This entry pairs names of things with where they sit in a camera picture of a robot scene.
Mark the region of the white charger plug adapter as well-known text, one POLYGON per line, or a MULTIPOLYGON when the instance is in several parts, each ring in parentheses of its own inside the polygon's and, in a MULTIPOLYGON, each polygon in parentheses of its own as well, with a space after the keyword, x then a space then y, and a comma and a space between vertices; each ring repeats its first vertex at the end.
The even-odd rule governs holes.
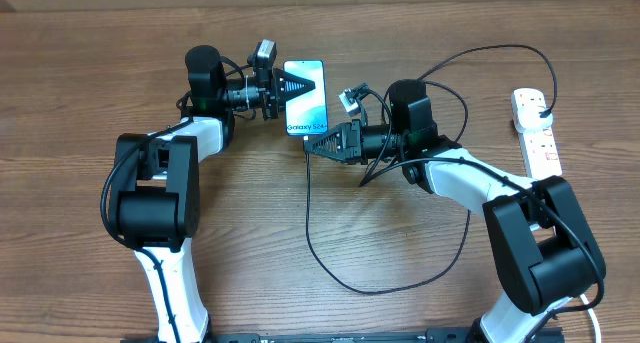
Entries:
POLYGON ((517 106, 514 111, 514 126, 518 133, 533 133, 550 128, 553 114, 542 106, 517 106))

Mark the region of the blue Galaxy smartphone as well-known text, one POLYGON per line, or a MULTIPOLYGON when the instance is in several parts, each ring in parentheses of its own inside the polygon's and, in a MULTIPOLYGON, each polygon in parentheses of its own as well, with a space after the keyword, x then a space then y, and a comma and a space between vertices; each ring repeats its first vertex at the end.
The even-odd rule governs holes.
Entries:
POLYGON ((313 81, 315 88, 286 102, 285 121, 289 136, 319 135, 328 130, 324 63, 320 60, 286 61, 284 71, 313 81))

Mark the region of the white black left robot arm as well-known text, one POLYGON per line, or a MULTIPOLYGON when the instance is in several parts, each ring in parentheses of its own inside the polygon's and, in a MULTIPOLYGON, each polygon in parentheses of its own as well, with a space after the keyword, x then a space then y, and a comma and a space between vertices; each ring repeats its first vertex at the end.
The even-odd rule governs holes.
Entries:
POLYGON ((200 218, 200 163, 231 143, 238 114, 285 117, 290 135, 327 128, 324 64, 274 65, 276 45, 258 43, 250 74, 209 45, 185 55, 189 91, 176 105, 178 124, 149 134, 123 134, 100 198, 109 235, 134 252, 150 287, 157 317, 155 342, 212 342, 192 255, 200 218))

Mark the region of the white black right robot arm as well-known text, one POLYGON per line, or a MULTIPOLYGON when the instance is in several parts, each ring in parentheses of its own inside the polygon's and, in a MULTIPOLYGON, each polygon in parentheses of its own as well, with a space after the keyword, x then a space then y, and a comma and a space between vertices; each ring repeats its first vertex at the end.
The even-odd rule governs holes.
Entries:
POLYGON ((556 342, 555 316, 586 311, 604 296, 606 264, 571 185, 509 174, 438 132, 427 82, 394 82, 388 121, 359 119, 305 139, 307 156, 376 166, 384 158, 424 191, 485 219, 503 293, 467 329, 468 342, 556 342))

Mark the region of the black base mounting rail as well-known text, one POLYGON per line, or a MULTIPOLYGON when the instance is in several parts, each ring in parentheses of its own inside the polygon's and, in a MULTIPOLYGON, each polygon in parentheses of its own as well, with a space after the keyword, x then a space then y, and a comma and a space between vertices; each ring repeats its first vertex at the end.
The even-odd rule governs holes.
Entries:
POLYGON ((469 328, 430 328, 425 332, 355 334, 308 334, 260 336, 258 334, 215 335, 212 343, 464 343, 471 342, 469 328))

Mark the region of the white power strip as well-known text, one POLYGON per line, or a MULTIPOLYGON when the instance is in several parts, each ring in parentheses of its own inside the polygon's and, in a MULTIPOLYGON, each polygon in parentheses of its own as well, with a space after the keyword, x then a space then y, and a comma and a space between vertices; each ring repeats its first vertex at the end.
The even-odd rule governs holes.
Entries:
MULTIPOLYGON (((511 94, 513 111, 517 106, 542 106, 547 108, 544 95, 533 88, 519 88, 511 94)), ((560 176, 562 167, 555 142, 555 137, 550 128, 533 133, 518 133, 524 167, 527 176, 536 180, 542 180, 550 176, 560 176)))

